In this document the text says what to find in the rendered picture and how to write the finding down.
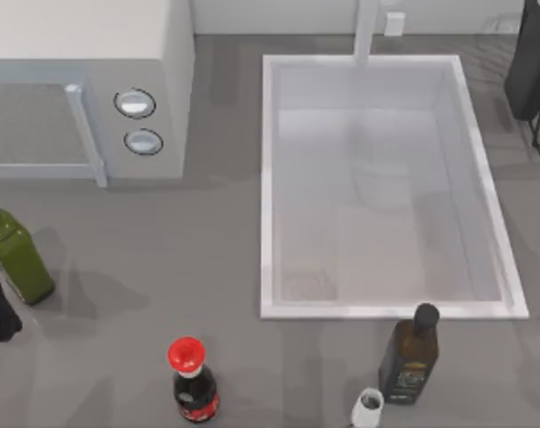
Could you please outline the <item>white cup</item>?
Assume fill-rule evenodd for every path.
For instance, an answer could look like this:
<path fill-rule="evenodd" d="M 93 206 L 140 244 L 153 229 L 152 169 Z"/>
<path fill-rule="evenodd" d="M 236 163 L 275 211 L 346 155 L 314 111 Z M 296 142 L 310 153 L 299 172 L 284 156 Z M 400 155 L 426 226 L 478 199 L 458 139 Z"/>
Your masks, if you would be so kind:
<path fill-rule="evenodd" d="M 351 428 L 378 428 L 383 407 L 382 393 L 375 388 L 365 388 L 352 408 Z"/>

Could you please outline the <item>black frame stand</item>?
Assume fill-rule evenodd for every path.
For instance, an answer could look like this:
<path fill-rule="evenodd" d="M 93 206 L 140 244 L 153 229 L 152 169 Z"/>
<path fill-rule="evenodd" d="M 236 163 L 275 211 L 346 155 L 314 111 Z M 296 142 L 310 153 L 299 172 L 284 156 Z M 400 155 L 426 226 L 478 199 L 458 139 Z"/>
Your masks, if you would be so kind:
<path fill-rule="evenodd" d="M 512 117 L 528 124 L 540 156 L 540 3 L 524 0 L 515 51 L 503 89 Z"/>

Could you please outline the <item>small white wall socket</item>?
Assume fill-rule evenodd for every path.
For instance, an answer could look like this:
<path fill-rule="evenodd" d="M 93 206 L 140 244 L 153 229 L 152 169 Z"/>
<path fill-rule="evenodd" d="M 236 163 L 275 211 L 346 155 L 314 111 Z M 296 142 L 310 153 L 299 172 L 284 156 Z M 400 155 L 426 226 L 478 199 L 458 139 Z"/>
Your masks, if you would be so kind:
<path fill-rule="evenodd" d="M 385 37 L 401 37 L 405 30 L 405 13 L 388 12 L 384 29 Z"/>

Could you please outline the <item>dark bottle with red cap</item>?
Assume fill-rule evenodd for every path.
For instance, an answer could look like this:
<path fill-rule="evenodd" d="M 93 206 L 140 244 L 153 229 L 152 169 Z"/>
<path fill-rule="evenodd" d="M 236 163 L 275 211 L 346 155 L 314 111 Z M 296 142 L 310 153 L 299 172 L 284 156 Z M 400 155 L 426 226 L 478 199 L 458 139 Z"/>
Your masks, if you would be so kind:
<path fill-rule="evenodd" d="M 167 357 L 174 370 L 173 392 L 179 414 L 193 424 L 211 420 L 220 409 L 220 396 L 203 343 L 193 336 L 177 338 Z"/>

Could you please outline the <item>microwave door with grey window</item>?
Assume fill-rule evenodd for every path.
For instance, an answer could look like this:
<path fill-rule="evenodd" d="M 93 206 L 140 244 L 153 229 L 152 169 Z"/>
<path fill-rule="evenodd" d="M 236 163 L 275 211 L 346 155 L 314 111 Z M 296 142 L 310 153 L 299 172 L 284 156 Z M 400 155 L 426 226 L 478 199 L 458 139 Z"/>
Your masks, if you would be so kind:
<path fill-rule="evenodd" d="M 62 85 L 0 84 L 0 179 L 94 179 Z"/>

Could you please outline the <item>tall white tap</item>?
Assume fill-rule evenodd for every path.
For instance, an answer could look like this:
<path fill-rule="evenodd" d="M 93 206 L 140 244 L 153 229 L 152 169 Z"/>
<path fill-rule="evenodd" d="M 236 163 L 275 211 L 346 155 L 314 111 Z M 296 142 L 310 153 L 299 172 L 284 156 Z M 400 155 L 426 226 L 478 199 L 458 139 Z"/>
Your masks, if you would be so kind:
<path fill-rule="evenodd" d="M 353 57 L 364 66 L 369 58 L 380 0 L 357 0 Z"/>

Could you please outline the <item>pale microwave oven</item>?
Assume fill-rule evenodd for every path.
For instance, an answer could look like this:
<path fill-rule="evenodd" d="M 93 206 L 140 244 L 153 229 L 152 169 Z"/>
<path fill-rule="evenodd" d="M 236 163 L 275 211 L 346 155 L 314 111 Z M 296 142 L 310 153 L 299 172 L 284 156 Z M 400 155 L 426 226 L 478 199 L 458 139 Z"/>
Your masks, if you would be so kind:
<path fill-rule="evenodd" d="M 189 0 L 0 0 L 0 84 L 81 85 L 108 184 L 183 175 L 194 61 Z M 150 117 L 116 110 L 130 88 L 153 96 Z M 162 137 L 159 153 L 124 146 L 140 128 Z"/>

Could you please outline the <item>green bottle with black cap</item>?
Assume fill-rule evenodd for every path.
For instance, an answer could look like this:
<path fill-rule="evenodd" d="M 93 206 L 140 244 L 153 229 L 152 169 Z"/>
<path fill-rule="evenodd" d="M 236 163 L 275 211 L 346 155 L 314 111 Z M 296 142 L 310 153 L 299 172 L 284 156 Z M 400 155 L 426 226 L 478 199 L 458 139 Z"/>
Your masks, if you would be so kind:
<path fill-rule="evenodd" d="M 0 208 L 0 271 L 20 300 L 34 306 L 55 288 L 30 232 Z"/>

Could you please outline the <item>large round microwave knob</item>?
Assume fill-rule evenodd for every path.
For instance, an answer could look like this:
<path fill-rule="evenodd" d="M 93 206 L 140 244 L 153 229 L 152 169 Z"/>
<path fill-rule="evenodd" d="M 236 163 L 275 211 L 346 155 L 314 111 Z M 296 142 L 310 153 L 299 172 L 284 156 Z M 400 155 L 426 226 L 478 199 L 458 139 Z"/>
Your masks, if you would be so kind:
<path fill-rule="evenodd" d="M 153 96 L 141 88 L 117 92 L 113 97 L 113 104 L 120 114 L 130 119 L 150 117 L 157 107 Z"/>

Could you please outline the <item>white sink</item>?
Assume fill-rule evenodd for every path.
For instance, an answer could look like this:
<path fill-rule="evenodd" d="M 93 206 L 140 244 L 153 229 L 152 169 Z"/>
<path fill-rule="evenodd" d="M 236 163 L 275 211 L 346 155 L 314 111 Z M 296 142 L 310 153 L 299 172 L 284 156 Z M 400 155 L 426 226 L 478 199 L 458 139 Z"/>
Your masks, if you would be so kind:
<path fill-rule="evenodd" d="M 528 318 L 457 55 L 267 55 L 261 149 L 261 317 Z"/>

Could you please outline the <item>dark olive bottle, black cap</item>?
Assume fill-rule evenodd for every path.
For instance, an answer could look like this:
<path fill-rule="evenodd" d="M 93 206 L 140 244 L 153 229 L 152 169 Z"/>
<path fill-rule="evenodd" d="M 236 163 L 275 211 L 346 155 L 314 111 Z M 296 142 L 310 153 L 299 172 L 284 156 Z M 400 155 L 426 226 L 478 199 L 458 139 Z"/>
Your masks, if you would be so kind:
<path fill-rule="evenodd" d="M 419 305 L 411 319 L 399 320 L 378 370 L 378 389 L 387 404 L 413 405 L 439 357 L 438 309 Z"/>

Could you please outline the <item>small round microwave knob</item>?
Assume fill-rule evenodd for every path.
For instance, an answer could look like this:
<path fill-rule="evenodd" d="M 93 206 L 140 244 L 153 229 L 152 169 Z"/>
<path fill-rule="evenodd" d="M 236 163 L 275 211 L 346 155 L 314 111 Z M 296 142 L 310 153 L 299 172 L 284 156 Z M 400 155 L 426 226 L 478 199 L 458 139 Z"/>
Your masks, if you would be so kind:
<path fill-rule="evenodd" d="M 140 128 L 128 132 L 123 137 L 124 146 L 139 156 L 153 156 L 164 146 L 162 137 L 153 130 Z"/>

